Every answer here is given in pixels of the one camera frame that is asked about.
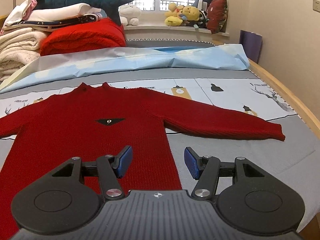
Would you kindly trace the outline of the light blue folded quilt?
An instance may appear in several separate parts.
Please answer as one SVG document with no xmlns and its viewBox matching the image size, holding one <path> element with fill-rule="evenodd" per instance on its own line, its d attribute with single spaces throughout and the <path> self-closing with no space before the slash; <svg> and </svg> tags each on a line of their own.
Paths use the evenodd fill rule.
<svg viewBox="0 0 320 240">
<path fill-rule="evenodd" d="M 191 46 L 117 47 L 42 56 L 1 84 L 1 93 L 47 82 L 156 68 L 247 70 L 249 60 L 240 44 L 207 48 Z"/>
</svg>

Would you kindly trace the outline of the dark red knit sweater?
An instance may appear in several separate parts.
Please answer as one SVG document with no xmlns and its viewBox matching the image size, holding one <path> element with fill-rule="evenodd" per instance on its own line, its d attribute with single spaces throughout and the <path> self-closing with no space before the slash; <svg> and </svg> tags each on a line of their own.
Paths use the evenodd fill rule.
<svg viewBox="0 0 320 240">
<path fill-rule="evenodd" d="M 146 88 L 81 84 L 1 118 L 1 137 L 15 136 L 1 169 L 1 239 L 18 230 L 14 196 L 72 157 L 93 161 L 129 145 L 124 191 L 181 189 L 166 129 L 205 138 L 285 139 L 279 124 L 243 112 Z"/>
</svg>

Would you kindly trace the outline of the purple paper bag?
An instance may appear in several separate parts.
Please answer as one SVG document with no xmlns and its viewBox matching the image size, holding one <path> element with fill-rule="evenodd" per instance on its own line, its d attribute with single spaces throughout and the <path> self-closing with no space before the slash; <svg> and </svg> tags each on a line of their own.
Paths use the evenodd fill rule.
<svg viewBox="0 0 320 240">
<path fill-rule="evenodd" d="M 263 37 L 260 34 L 240 30 L 239 43 L 243 46 L 246 56 L 258 63 L 263 46 Z"/>
</svg>

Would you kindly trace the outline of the grey printed bed sheet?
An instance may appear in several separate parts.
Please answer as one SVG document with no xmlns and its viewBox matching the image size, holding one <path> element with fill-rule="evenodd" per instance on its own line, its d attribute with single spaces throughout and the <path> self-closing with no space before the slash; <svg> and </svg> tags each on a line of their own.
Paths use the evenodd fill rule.
<svg viewBox="0 0 320 240">
<path fill-rule="evenodd" d="M 303 229 L 319 212 L 319 139 L 295 107 L 253 76 L 240 44 L 217 47 L 105 48 L 49 55 L 33 74 L 1 91 L 1 239 L 19 227 L 16 194 L 62 166 L 69 178 L 79 163 L 126 146 L 130 164 L 108 177 L 123 194 L 191 190 L 184 149 L 221 161 L 248 158 L 300 195 L 284 221 L 305 205 Z"/>
</svg>

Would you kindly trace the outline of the white bear plush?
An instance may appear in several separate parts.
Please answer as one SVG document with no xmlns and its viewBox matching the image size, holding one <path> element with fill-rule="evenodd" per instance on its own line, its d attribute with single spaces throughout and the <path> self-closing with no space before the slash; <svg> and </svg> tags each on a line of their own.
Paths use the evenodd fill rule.
<svg viewBox="0 0 320 240">
<path fill-rule="evenodd" d="M 131 4 L 122 5 L 119 7 L 120 21 L 123 26 L 139 25 L 139 17 L 141 15 L 141 10 L 139 7 Z"/>
</svg>

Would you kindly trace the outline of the white folded pillow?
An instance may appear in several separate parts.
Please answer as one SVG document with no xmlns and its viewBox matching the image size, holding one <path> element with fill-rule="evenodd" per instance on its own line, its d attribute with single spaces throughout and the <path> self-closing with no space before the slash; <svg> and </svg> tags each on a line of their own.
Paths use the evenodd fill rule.
<svg viewBox="0 0 320 240">
<path fill-rule="evenodd" d="M 3 26 L 10 26 L 15 23 L 19 23 L 22 20 L 36 22 L 53 22 L 59 20 L 66 20 L 85 14 L 101 12 L 101 9 L 91 7 L 86 3 L 78 3 L 57 9 L 31 10 L 33 5 L 34 2 L 32 0 L 25 0 L 20 5 L 17 5 L 9 14 L 7 19 L 4 21 Z"/>
</svg>

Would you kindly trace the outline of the bright red folded blanket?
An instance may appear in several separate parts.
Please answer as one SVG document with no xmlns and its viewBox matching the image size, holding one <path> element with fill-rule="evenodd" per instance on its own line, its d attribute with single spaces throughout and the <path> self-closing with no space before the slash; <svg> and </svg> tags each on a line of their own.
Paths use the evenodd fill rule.
<svg viewBox="0 0 320 240">
<path fill-rule="evenodd" d="M 41 44 L 40 55 L 77 53 L 103 48 L 125 47 L 122 25 L 109 18 L 77 24 L 52 32 Z"/>
</svg>

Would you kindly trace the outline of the cream folded blanket stack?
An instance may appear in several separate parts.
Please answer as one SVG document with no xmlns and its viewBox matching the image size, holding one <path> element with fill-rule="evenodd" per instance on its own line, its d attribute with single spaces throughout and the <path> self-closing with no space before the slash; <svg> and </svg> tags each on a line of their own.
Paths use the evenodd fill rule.
<svg viewBox="0 0 320 240">
<path fill-rule="evenodd" d="M 48 36 L 48 32 L 31 27 L 1 35 L 1 82 L 39 58 L 41 45 Z"/>
</svg>

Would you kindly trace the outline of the wooden bed frame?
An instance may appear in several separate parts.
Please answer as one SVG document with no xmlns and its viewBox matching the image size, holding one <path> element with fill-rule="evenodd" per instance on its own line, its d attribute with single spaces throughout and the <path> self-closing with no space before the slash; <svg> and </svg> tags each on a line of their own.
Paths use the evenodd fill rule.
<svg viewBox="0 0 320 240">
<path fill-rule="evenodd" d="M 310 111 L 310 109 L 289 90 L 284 84 L 282 84 L 276 77 L 265 70 L 259 64 L 249 59 L 250 67 L 249 70 L 265 81 L 276 93 L 278 93 L 299 115 L 299 117 L 306 123 L 306 125 L 313 131 L 313 133 L 320 137 L 319 132 L 319 120 Z"/>
</svg>

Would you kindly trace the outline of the yellow plush toys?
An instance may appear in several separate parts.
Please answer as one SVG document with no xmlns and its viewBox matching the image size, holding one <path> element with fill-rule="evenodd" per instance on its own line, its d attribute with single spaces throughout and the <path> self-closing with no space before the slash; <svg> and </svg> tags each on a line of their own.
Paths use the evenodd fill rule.
<svg viewBox="0 0 320 240">
<path fill-rule="evenodd" d="M 186 26 L 199 29 L 206 28 L 208 21 L 207 12 L 204 10 L 189 5 L 170 3 L 165 13 L 164 24 L 169 27 Z"/>
</svg>

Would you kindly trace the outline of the wall socket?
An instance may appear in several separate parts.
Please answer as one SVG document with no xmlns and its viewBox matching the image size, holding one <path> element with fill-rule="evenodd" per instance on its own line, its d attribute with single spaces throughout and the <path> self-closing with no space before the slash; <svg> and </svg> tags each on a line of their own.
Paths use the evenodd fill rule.
<svg viewBox="0 0 320 240">
<path fill-rule="evenodd" d="M 320 1 L 313 0 L 312 9 L 313 11 L 320 12 Z"/>
</svg>

